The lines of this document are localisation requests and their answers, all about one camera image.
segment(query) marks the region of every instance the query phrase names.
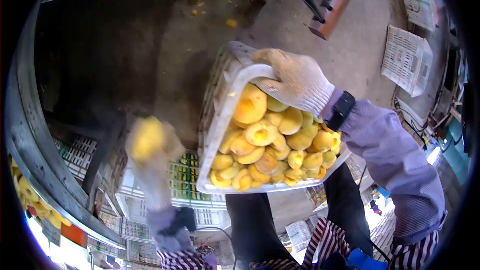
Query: red and white striped fabric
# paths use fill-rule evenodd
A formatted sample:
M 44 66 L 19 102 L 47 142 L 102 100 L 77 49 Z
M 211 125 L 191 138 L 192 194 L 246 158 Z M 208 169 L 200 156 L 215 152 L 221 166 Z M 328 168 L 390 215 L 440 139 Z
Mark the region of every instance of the red and white striped fabric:
M 392 244 L 392 258 L 388 264 L 388 269 L 420 269 L 432 255 L 437 244 L 438 230 L 432 231 L 426 238 L 413 245 Z M 317 247 L 319 247 L 318 262 L 312 264 Z M 327 218 L 320 217 L 301 266 L 292 260 L 273 259 L 261 263 L 251 263 L 250 269 L 268 266 L 272 270 L 319 270 L 323 262 L 334 252 L 340 252 L 344 257 L 350 255 L 350 245 L 345 241 L 345 231 Z M 163 269 L 212 269 L 197 253 L 186 251 L 174 253 L 157 251 L 157 253 L 160 256 Z

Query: black pants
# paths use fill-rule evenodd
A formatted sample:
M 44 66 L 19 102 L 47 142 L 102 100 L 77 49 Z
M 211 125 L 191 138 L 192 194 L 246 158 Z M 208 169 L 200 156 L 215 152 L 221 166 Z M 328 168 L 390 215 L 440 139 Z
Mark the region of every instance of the black pants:
M 352 250 L 360 248 L 372 256 L 363 202 L 348 166 L 342 164 L 323 185 L 328 220 L 345 231 L 345 240 Z M 226 207 L 232 221 L 233 251 L 241 261 L 238 269 L 247 269 L 250 262 L 295 260 L 277 237 L 266 193 L 226 195 Z

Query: white glove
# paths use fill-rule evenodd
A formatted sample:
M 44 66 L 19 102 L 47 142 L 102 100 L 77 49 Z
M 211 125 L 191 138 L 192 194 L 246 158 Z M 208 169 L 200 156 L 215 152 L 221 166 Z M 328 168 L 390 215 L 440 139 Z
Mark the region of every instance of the white glove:
M 171 205 L 169 170 L 167 163 L 185 152 L 182 142 L 169 123 L 163 123 L 165 147 L 153 154 L 147 162 L 139 163 L 132 158 L 132 144 L 141 119 L 135 121 L 125 142 L 125 151 L 132 161 L 132 172 L 145 195 L 145 206 L 151 211 L 162 211 Z
M 335 90 L 312 57 L 268 48 L 254 52 L 251 60 L 272 66 L 279 79 L 255 80 L 262 91 L 315 117 L 319 117 Z

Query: lavender arm sleeve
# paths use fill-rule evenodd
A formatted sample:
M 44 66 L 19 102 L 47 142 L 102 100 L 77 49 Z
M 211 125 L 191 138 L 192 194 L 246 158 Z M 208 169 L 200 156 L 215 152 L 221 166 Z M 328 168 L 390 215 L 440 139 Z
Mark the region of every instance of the lavender arm sleeve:
M 338 89 L 333 92 L 323 110 L 325 120 L 332 117 L 342 94 Z M 340 131 L 350 151 L 365 159 L 375 183 L 390 192 L 396 243 L 416 243 L 439 228 L 445 198 L 437 171 L 394 111 L 358 100 Z
M 175 208 L 167 207 L 162 211 L 149 210 L 147 225 L 152 230 L 152 238 L 159 252 L 190 251 L 194 252 L 192 241 L 186 229 L 180 229 L 175 236 L 165 236 L 161 231 L 170 227 L 175 219 Z

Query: black wristwatch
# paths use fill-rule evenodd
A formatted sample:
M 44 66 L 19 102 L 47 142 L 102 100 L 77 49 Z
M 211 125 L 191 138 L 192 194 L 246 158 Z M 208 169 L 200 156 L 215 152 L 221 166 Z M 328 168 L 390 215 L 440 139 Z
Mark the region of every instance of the black wristwatch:
M 343 91 L 342 97 L 338 99 L 333 107 L 333 116 L 326 123 L 327 127 L 333 131 L 338 131 L 340 126 L 342 126 L 343 122 L 350 114 L 355 102 L 355 97 L 353 97 L 352 94 Z

